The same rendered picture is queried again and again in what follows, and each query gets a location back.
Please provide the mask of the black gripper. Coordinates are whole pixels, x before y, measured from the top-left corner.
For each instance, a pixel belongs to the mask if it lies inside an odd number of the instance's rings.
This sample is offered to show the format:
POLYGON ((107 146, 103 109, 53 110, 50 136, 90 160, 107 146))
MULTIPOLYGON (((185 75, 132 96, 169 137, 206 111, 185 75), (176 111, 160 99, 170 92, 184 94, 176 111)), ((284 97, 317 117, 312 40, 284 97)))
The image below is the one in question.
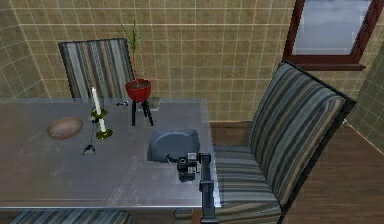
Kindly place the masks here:
POLYGON ((185 177, 188 174, 188 160, 185 157, 179 159, 171 157, 169 154, 166 156, 168 163, 177 163, 177 170, 180 176, 185 177))

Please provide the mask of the dark grey square plate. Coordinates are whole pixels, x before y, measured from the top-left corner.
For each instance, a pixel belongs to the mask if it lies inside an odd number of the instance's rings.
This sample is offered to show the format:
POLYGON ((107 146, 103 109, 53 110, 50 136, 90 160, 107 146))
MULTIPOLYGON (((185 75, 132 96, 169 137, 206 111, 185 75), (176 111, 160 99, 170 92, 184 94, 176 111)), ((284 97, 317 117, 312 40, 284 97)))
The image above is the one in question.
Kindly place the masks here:
POLYGON ((199 151, 200 141, 196 129, 156 129, 148 145, 147 160, 168 163, 168 154, 178 159, 199 151))

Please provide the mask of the house plant red pot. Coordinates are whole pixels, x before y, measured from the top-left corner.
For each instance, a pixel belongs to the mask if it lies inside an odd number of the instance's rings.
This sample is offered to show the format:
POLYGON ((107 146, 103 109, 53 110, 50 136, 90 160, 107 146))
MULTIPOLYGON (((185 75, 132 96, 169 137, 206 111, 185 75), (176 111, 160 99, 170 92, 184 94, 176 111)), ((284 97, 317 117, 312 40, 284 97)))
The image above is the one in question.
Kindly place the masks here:
POLYGON ((142 105, 144 116, 148 118, 150 125, 153 126, 154 122, 148 102, 152 91, 152 84, 149 80, 139 78, 136 71, 136 50, 141 38, 141 36, 138 34, 136 20, 133 20, 133 25, 130 30, 127 30, 123 24, 121 24, 120 27, 120 34, 127 39, 127 43, 131 49, 133 80, 129 81, 125 85, 125 89, 129 98, 132 100, 132 125, 136 124, 136 105, 140 103, 142 105))

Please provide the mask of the white candle green holder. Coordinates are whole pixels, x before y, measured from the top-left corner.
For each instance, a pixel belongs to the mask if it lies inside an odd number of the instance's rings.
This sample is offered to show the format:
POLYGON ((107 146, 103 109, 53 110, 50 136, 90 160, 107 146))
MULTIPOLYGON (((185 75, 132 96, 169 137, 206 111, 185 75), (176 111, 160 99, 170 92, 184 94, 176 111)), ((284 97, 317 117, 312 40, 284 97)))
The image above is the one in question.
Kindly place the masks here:
POLYGON ((93 101, 94 101, 94 104, 95 104, 96 116, 97 116, 98 119, 102 119, 106 115, 106 112, 103 111, 101 106, 100 106, 100 102, 99 102, 99 98, 98 98, 98 95, 97 95, 96 88, 92 87, 91 88, 91 92, 92 92, 92 97, 93 97, 93 101))

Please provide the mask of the brown oval bowl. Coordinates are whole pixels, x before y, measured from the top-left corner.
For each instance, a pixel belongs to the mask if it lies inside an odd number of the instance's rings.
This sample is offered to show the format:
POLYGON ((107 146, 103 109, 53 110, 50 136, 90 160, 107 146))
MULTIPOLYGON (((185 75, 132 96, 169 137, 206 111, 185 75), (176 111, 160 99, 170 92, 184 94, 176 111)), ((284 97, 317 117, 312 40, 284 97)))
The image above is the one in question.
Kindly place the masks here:
POLYGON ((63 117, 52 122, 46 129, 49 137, 65 140, 77 135, 83 127, 83 122, 78 117, 63 117))

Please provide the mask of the striped upholstered chair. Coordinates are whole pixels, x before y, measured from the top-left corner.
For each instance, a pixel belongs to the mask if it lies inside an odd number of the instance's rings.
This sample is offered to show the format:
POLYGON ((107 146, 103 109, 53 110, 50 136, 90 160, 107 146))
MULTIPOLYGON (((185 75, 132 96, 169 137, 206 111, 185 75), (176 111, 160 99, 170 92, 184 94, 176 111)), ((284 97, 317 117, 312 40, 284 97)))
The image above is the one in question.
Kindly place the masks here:
POLYGON ((124 210, 22 211, 9 224, 135 224, 124 210))
POLYGON ((325 146, 356 101, 282 61, 246 145, 215 145, 220 205, 207 224, 283 224, 325 146))
POLYGON ((101 98, 125 98, 134 80, 124 38, 60 42, 58 44, 71 96, 89 100, 94 87, 101 98))

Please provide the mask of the grey glass table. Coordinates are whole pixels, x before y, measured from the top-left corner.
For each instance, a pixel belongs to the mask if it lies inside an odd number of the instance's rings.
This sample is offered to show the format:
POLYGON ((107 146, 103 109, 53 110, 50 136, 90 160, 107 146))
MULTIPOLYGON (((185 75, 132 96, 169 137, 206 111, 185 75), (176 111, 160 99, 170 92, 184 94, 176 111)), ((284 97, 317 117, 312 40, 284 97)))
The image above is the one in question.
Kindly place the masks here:
POLYGON ((207 103, 163 98, 151 126, 143 114, 132 125, 130 106, 108 99, 99 140, 90 103, 73 99, 17 99, 0 103, 0 209, 175 209, 201 205, 199 182, 182 183, 170 163, 147 160, 156 129, 196 129, 203 152, 212 152, 207 103), (65 140, 46 129, 63 117, 78 117, 81 131, 65 140))

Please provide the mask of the dark red framed window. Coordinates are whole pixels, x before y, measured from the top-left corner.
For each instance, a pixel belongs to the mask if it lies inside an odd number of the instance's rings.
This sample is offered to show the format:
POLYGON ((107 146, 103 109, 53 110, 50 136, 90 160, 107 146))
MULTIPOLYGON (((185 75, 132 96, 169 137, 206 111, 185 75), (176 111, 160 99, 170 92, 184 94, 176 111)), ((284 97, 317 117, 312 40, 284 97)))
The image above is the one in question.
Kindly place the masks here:
POLYGON ((309 71, 362 71, 384 0, 295 0, 283 58, 309 71))

